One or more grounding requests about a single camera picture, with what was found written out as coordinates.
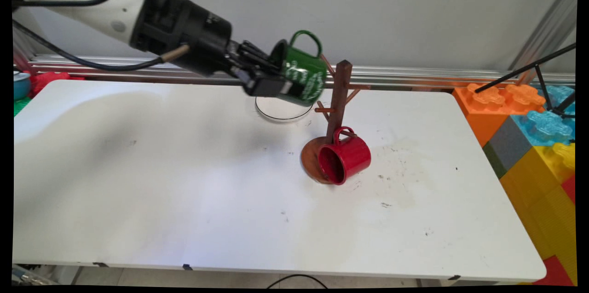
white wall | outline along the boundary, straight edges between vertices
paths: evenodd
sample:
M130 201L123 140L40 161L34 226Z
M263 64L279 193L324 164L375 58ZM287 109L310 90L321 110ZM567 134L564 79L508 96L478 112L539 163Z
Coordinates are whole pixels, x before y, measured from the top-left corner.
M308 29L333 63L507 69L554 0L192 1L229 20L234 40L267 51ZM23 15L17 17L28 25ZM34 20L74 54L146 56L44 8L35 9Z
M558 48L562 49L570 44L576 43L577 41L577 28L568 35L564 43ZM577 50L571 50L566 54L562 54L551 61L541 65L541 71L552 72L552 73L575 73L577 69Z

black cable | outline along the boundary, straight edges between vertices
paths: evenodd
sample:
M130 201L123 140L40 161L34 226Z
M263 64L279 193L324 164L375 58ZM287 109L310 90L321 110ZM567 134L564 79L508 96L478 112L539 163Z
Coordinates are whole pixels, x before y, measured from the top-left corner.
M135 65L113 66L113 65L104 65L104 64L94 63L94 62L90 62L90 61L84 60L82 58L79 58L77 56L73 56L72 54L69 54L69 52L65 52L64 50L61 50L61 48L59 48L58 46L41 38L39 35L37 35L36 33L34 33L33 31L31 31L30 29L28 29L27 27L23 26L21 23L15 21L15 20L12 20L12 25L14 27L16 27L17 29L19 29L20 31L22 31L24 34L31 37L36 42L42 44L43 46L46 46L50 50L53 50L53 52L56 52L57 54L67 58L68 60L71 60L71 61L76 62L78 64L85 65L87 67L91 67L94 69L101 69L104 71L135 71L137 69L149 68L149 67L152 67L153 65L161 64L164 62L162 57L158 57L158 58L155 58L154 60L143 62L140 64L135 64Z
M12 7L15 6L96 6L109 0L88 0L88 1L21 1L12 0Z
M311 278L312 280L318 282L323 288L327 288L327 286L325 286L324 283L322 283L320 280L318 280L317 278L315 278L313 276L308 276L308 275L290 275L290 276L286 276L284 278L281 278L280 280L277 280L277 281L273 282L272 285L270 285L270 286L268 286L266 288L267 289L268 288L272 288L274 285L280 283L281 281L287 280L287 279L292 278L292 277L307 277L307 278Z

wooden base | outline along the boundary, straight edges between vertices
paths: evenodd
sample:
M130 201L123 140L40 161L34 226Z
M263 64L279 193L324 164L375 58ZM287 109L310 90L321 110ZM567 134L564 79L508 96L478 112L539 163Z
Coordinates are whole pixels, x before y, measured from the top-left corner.
M300 161L303 163L303 168L305 168L305 172L309 177L322 184L331 184L323 175L317 161L319 147L326 144L326 139L326 137L319 137L307 142L300 153Z

gray lego block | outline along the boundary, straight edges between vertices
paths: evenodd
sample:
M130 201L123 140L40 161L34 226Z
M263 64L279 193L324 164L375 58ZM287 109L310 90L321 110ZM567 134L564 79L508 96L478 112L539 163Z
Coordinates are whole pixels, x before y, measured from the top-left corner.
M529 150L532 144L510 115L489 140L505 171L509 171Z

toy building block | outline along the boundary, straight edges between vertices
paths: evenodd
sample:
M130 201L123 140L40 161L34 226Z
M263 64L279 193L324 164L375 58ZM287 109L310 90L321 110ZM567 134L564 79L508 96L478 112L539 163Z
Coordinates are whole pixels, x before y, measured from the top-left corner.
M546 259L554 255L554 251L551 249L546 237L542 233L542 230L540 230L536 220L532 217L530 210L528 207L526 207L523 200L521 199L521 196L516 190L515 184L517 182L515 179L508 172L499 180L499 182L501 182L501 186L503 186L505 194L507 194L507 197L509 197L515 212L517 212L521 223L523 224L526 232L528 232L528 236L530 236L532 243L534 243L534 247L536 247L536 251L538 251L540 258Z
M499 92L505 98L505 106L510 115L525 115L530 110L543 112L546 99L538 95L538 90L530 85L507 85Z
M575 205L575 175L573 174L566 182L562 183L562 189Z
M573 284L577 284L577 230L575 205L560 187L530 207L549 246Z
M530 110L543 111L545 99L529 85L508 85L503 90L494 86L475 93L480 86L469 84L466 88L455 88L452 95L481 147L495 134L508 115L525 115Z
M564 268L558 261L558 257L553 256L544 260L546 266L546 277L534 282L534 285L552 285L552 286L573 286L573 283Z
M505 168L501 164L501 161L499 161L499 157L495 153L492 145L487 142L486 145L482 148L482 151L485 153L486 158L491 164L491 167L493 168L493 171L495 172L497 178L503 177L507 170L505 170Z
M509 171L533 146L569 144L572 129L551 111L529 111L526 115L510 115L492 136L489 143L505 170Z
M559 184L575 174L575 143L568 146L555 143L552 147L536 146L534 148Z
M568 96L575 92L574 89L567 86L549 85L546 86L546 90L549 94L550 103L553 105L553 107L557 107L558 105L560 105L566 98L568 98ZM542 91L540 91L540 94L542 96L546 96L545 94L543 94ZM567 113L567 111L569 110L575 111L575 102L570 104L570 106L566 107L564 111L565 113Z
M574 89L566 86L546 86L546 90L549 94L549 99L553 107L557 107L566 98L568 98L572 92L575 91ZM564 113L567 115L575 115L575 102L566 107ZM575 119L565 118L562 120L562 123L572 128L572 138L575 138Z
M574 149L575 144L532 147L508 171L517 181L515 187L526 207L536 203L574 174Z

